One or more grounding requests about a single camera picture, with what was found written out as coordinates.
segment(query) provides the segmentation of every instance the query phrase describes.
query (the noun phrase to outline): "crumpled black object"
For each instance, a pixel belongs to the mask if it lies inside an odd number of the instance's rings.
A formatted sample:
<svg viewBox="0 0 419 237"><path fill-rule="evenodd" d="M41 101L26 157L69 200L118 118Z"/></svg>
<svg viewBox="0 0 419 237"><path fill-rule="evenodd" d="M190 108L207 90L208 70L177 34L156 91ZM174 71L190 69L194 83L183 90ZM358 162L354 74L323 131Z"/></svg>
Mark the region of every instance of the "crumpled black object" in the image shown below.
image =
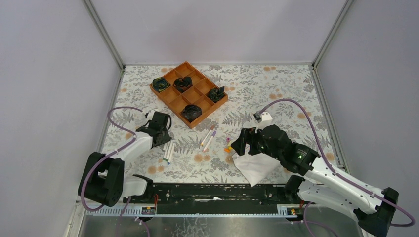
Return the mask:
<svg viewBox="0 0 419 237"><path fill-rule="evenodd" d="M214 103L217 103L217 101L221 100L222 97L224 97L224 87L220 88L213 88L208 92L208 98L211 99Z"/></svg>
<svg viewBox="0 0 419 237"><path fill-rule="evenodd" d="M192 122L202 114L202 109L197 105L187 105L180 114L188 120L188 122Z"/></svg>
<svg viewBox="0 0 419 237"><path fill-rule="evenodd" d="M163 77L154 79L152 85L153 88L158 92L162 92L170 86L169 82Z"/></svg>
<svg viewBox="0 0 419 237"><path fill-rule="evenodd" d="M192 86L192 79L190 77L178 78L173 84L174 88L183 93Z"/></svg>

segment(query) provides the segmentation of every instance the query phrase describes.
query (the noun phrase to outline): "black bracket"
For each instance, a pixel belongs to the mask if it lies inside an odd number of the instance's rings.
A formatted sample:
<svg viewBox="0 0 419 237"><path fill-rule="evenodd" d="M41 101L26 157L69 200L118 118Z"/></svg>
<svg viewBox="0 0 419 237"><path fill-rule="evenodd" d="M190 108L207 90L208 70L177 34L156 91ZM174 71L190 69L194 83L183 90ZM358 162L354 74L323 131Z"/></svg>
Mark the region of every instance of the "black bracket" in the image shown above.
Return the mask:
<svg viewBox="0 0 419 237"><path fill-rule="evenodd" d="M79 195L82 193L82 185L87 173L92 169L105 154L93 152L87 159L83 177L79 185ZM108 171L106 176L100 176L99 172ZM121 159L107 158L104 160L90 176L84 197L106 206L114 206L122 195L124 185L124 161Z"/></svg>
<svg viewBox="0 0 419 237"><path fill-rule="evenodd" d="M386 188L382 191L382 194L384 194L384 199L397 204L399 193L396 190ZM354 213L358 218L358 225L362 229L374 236L386 237L396 209L382 202L380 206L376 206L376 210L377 212L373 214L366 214L360 209L356 209Z"/></svg>

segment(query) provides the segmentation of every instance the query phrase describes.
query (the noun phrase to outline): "white tissue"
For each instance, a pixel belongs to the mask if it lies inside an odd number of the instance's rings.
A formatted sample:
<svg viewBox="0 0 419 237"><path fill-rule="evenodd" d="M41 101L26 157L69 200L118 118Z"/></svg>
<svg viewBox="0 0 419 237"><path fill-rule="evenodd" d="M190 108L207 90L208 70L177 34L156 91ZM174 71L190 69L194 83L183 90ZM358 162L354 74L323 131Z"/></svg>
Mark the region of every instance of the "white tissue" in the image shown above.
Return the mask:
<svg viewBox="0 0 419 237"><path fill-rule="evenodd" d="M252 187L281 165L278 160L262 153L251 156L248 154L247 148L245 155L235 154L233 161Z"/></svg>

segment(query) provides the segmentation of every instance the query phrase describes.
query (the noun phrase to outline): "marker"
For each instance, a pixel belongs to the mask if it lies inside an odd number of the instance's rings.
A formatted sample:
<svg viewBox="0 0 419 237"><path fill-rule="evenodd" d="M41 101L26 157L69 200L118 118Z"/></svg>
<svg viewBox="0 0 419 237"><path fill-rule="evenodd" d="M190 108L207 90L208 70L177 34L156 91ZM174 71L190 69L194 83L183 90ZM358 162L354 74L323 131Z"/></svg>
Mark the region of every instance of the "marker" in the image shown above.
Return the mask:
<svg viewBox="0 0 419 237"><path fill-rule="evenodd" d="M172 147L173 147L173 142L170 143L170 146L165 151L165 156L163 157L163 160L168 161L168 158L169 158L170 151L171 151Z"/></svg>
<svg viewBox="0 0 419 237"><path fill-rule="evenodd" d="M170 144L170 142L171 142L171 141L166 142L166 143L165 143L165 145L163 146L163 151L165 152L165 154L163 155L163 159L165 159L165 158L166 158L166 155L167 155L167 153L168 153L168 148L169 148L169 144Z"/></svg>
<svg viewBox="0 0 419 237"><path fill-rule="evenodd" d="M203 147L204 146L204 141L208 138L208 136L211 134L211 131L213 131L214 130L214 128L215 128L215 126L213 125L212 127L211 127L211 129L208 131L208 134L204 137L204 139L202 140L202 142L201 142L201 147Z"/></svg>
<svg viewBox="0 0 419 237"><path fill-rule="evenodd" d="M217 131L214 131L214 132L212 133L212 136L209 138L208 143L205 145L205 148L202 150L203 152L207 150L208 146L210 145L210 143L211 143L212 139L215 137L215 134L216 134L216 133L217 133Z"/></svg>
<svg viewBox="0 0 419 237"><path fill-rule="evenodd" d="M173 156L173 152L174 152L174 145L172 146L170 154L168 155L168 165L170 164L171 157Z"/></svg>

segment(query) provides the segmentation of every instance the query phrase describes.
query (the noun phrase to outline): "white marker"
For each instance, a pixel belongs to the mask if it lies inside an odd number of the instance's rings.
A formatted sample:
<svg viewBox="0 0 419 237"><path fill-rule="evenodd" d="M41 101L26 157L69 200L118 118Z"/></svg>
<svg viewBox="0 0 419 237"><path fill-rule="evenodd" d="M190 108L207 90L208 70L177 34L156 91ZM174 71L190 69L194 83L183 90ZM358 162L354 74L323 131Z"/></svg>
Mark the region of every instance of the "white marker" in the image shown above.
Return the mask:
<svg viewBox="0 0 419 237"><path fill-rule="evenodd" d="M173 156L173 152L174 152L174 145L172 146L171 151L170 151L170 154L169 154L168 165L170 164L171 157Z"/></svg>
<svg viewBox="0 0 419 237"><path fill-rule="evenodd" d="M207 135L204 137L204 139L203 139L203 140L202 140L202 142L201 142L201 147L203 147L203 146L204 146L204 141L208 138L208 136L211 134L211 131L213 131L213 130L214 130L214 128L215 128L215 126L213 125L213 126L211 127L211 129L208 131Z"/></svg>
<svg viewBox="0 0 419 237"><path fill-rule="evenodd" d="M173 142L170 141L170 145L168 146L168 148L165 151L165 156L163 157L163 160L168 161L169 155L170 155L170 150L173 146Z"/></svg>
<svg viewBox="0 0 419 237"><path fill-rule="evenodd" d="M203 152L207 150L208 146L210 145L210 143L211 143L212 139L215 137L215 134L216 134L216 133L217 133L217 131L214 131L214 132L212 133L212 136L209 138L208 143L205 145L205 148L202 150Z"/></svg>

